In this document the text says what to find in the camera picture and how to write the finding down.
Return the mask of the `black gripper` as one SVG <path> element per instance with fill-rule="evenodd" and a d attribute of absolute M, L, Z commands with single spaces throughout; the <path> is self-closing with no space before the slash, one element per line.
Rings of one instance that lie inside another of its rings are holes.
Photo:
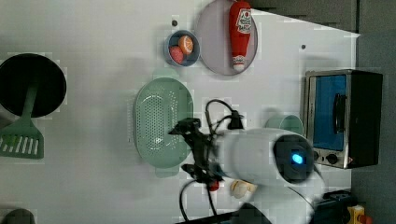
<path fill-rule="evenodd" d="M 200 131 L 201 121 L 195 118 L 180 120 L 169 132 L 172 135 L 181 135 L 191 148 L 194 164 L 183 164 L 182 170 L 189 174 L 198 183 L 211 184 L 222 181 L 221 175 L 216 174 L 211 166 L 209 156 L 214 152 L 214 145 L 209 134 Z"/>

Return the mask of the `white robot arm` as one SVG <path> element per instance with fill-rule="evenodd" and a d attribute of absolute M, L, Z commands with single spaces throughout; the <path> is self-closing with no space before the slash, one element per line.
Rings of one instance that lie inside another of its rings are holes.
<path fill-rule="evenodd" d="M 201 121 L 183 119 L 171 129 L 191 147 L 194 163 L 182 169 L 207 185 L 228 177 L 254 186 L 249 199 L 219 224 L 309 224 L 324 193 L 314 150 L 303 136 L 258 128 L 200 132 Z"/>

